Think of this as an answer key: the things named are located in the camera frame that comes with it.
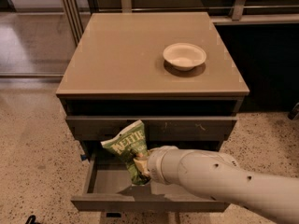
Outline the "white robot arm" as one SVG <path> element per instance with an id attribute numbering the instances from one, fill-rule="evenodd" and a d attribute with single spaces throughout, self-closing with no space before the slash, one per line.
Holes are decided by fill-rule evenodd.
<path id="1" fill-rule="evenodd" d="M 298 178 L 247 171 L 228 154 L 174 146 L 154 148 L 134 162 L 157 183 L 241 206 L 277 224 L 299 224 Z"/>

